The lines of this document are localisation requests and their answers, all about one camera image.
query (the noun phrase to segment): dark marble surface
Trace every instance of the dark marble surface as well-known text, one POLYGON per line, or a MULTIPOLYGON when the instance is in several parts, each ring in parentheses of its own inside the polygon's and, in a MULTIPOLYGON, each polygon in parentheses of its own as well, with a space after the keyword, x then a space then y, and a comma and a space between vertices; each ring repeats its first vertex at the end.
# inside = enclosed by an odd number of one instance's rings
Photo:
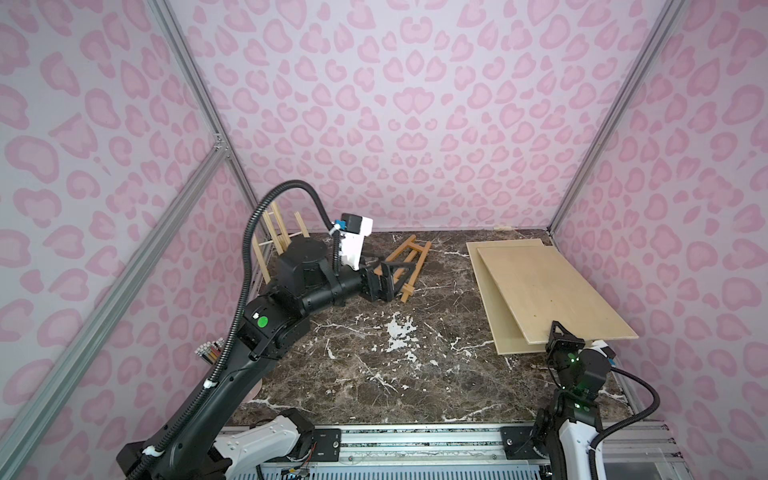
MULTIPOLYGON (((392 252, 412 232, 374 233, 364 250, 392 252)), ((297 407, 317 425, 532 421, 554 391, 543 354, 497 355, 467 241, 541 238, 543 230, 415 232, 432 241, 407 303, 357 298, 312 318, 302 338, 230 420, 248 425, 297 407)), ((604 421, 630 410, 613 378, 604 421)))

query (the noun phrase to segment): wallpaper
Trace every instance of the wallpaper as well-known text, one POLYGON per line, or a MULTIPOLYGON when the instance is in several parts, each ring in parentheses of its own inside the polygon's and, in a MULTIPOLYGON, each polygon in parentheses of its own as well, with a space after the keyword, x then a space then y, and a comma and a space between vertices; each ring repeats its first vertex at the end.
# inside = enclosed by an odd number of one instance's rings
POLYGON ((170 3, 256 192, 418 230, 548 225, 664 2, 170 3))
POLYGON ((0 435, 212 145, 141 0, 0 5, 0 435))
POLYGON ((223 165, 22 478, 124 478, 114 460, 120 448, 149 438, 176 412, 208 371, 195 348, 227 334, 248 213, 223 165))
POLYGON ((557 235, 640 336, 619 357, 697 480, 768 472, 766 24, 691 4, 557 235))

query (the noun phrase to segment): plywood board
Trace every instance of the plywood board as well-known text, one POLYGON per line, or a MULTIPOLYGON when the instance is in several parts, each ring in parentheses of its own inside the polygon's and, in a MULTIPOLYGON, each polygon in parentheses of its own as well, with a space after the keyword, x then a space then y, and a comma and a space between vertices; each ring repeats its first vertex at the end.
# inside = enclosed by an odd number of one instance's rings
POLYGON ((586 340, 637 334, 554 247, 478 252, 528 343, 546 343, 553 320, 586 340))
POLYGON ((509 310, 507 303, 499 292, 496 283, 493 281, 488 268, 483 263, 479 247, 504 247, 519 248, 531 247, 545 248, 541 240, 500 240, 495 242, 467 242, 469 258, 472 261, 472 269, 475 271, 475 278, 480 289, 480 297, 485 308, 485 315, 488 317, 488 324, 491 326, 491 334, 496 345, 496 352, 499 355, 509 355, 512 353, 534 353, 544 352, 543 345, 531 345, 525 341, 518 323, 509 310))

